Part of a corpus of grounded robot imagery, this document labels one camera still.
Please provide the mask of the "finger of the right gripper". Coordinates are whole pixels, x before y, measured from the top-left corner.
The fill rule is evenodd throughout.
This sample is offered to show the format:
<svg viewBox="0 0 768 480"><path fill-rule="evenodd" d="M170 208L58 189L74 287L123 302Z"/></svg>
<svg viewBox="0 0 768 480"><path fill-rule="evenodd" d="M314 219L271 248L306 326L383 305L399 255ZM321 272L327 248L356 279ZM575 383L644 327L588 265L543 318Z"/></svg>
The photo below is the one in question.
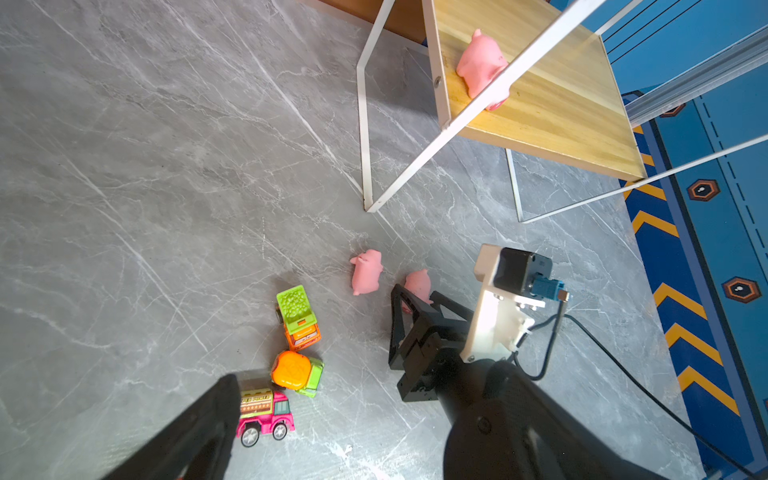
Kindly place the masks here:
<svg viewBox="0 0 768 480"><path fill-rule="evenodd" d="M390 369L404 369L405 360L413 349L414 339L405 331L405 304L412 313L418 310L419 299L404 285L396 284L391 291L392 327L388 363Z"/></svg>
<svg viewBox="0 0 768 480"><path fill-rule="evenodd" d="M429 299L432 301L432 307L435 310L442 311L443 309L457 315L459 318L465 321L471 321L474 317L474 311L465 307L464 305L450 299L438 291L434 291L430 294Z"/></svg>

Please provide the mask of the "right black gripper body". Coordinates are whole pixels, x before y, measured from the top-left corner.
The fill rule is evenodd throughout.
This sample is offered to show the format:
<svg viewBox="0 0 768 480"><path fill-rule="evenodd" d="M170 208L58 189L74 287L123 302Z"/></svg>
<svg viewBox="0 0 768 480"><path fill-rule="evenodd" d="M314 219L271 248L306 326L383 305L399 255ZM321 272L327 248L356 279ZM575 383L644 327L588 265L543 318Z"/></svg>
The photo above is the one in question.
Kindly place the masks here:
<svg viewBox="0 0 768 480"><path fill-rule="evenodd" d="M414 339L397 390L404 402L472 402L472 374L460 357L469 331L465 320L435 311L416 314L406 333Z"/></svg>

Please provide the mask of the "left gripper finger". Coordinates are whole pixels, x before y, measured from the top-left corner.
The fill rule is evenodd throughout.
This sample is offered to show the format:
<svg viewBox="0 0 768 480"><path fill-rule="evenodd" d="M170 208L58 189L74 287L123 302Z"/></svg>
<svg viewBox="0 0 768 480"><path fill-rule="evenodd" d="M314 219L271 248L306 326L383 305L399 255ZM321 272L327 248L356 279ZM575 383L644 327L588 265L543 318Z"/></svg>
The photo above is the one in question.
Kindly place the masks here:
<svg viewBox="0 0 768 480"><path fill-rule="evenodd" d="M222 479L240 418L237 377L227 374L107 479Z"/></svg>

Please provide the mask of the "pink pig toy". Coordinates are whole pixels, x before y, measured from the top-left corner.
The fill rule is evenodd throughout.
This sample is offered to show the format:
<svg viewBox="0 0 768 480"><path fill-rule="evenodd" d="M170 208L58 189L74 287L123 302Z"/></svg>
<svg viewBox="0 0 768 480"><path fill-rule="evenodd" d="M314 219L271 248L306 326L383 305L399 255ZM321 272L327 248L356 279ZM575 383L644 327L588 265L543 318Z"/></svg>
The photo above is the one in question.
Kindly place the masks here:
<svg viewBox="0 0 768 480"><path fill-rule="evenodd" d="M405 279L405 288L424 303L428 305L433 303L433 301L430 299L431 279L428 275L427 269L422 269L408 274Z"/></svg>
<svg viewBox="0 0 768 480"><path fill-rule="evenodd" d="M382 254L369 249L350 260L354 266L351 287L354 296L369 294L379 289L379 279L383 271Z"/></svg>
<svg viewBox="0 0 768 480"><path fill-rule="evenodd" d="M456 67L471 99L476 98L508 65L498 43L476 29Z"/></svg>

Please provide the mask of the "white frame wooden shelf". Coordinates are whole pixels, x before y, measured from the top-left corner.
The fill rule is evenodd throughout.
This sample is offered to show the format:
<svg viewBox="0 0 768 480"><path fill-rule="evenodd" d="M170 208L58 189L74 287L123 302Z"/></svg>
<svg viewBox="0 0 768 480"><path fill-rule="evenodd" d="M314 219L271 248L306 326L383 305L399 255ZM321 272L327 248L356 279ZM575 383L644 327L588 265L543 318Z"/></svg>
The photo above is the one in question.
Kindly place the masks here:
<svg viewBox="0 0 768 480"><path fill-rule="evenodd" d="M543 1L426 1L440 131L375 196L366 67L392 7L381 4L356 65L363 206L369 213L457 136L621 179L626 191L645 187L653 177L635 140L639 127L767 61L767 32L761 28L624 103L600 33L584 26L598 2L575 1L557 10ZM476 29L498 43L508 65L471 99L456 67Z"/></svg>

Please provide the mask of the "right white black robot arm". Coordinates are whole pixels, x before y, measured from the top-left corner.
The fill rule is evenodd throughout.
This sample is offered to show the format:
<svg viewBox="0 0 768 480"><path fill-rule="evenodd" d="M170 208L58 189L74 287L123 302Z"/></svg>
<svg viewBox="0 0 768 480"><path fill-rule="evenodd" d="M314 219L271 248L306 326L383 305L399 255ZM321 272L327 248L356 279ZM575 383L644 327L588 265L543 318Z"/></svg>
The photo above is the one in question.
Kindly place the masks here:
<svg viewBox="0 0 768 480"><path fill-rule="evenodd" d="M389 366L407 403L437 401L451 429L446 479L654 479L621 458L506 360L464 362L469 311L391 292Z"/></svg>

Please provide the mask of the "pink toy truck left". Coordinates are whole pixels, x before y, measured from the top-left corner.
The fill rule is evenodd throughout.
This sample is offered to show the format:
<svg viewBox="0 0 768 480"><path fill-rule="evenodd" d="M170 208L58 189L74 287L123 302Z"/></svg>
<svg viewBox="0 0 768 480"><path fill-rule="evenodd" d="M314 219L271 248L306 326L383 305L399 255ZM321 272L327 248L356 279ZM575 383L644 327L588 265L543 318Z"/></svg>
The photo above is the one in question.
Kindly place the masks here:
<svg viewBox="0 0 768 480"><path fill-rule="evenodd" d="M245 448L255 446L263 435L282 441L295 431L294 416L288 397L270 388L241 393L240 419L236 437Z"/></svg>

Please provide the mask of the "green orange dump truck toy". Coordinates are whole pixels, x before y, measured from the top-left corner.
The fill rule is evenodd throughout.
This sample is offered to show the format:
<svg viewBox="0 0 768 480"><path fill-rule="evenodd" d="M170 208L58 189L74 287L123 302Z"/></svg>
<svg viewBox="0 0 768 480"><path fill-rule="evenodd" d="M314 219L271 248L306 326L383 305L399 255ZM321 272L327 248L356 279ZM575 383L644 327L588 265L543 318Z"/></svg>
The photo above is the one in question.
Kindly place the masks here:
<svg viewBox="0 0 768 480"><path fill-rule="evenodd" d="M317 317L303 285L276 295L278 318L291 351L302 351L322 339Z"/></svg>

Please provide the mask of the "orange green mixer truck toy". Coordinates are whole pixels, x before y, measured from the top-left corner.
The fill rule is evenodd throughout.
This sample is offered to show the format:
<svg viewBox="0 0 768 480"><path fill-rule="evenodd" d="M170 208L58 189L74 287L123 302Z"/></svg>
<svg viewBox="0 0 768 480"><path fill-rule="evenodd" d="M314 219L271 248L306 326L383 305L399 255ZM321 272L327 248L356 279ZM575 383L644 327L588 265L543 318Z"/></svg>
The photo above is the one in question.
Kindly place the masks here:
<svg viewBox="0 0 768 480"><path fill-rule="evenodd" d="M283 351L271 369L274 384L308 398L315 398L324 371L324 363L294 351Z"/></svg>

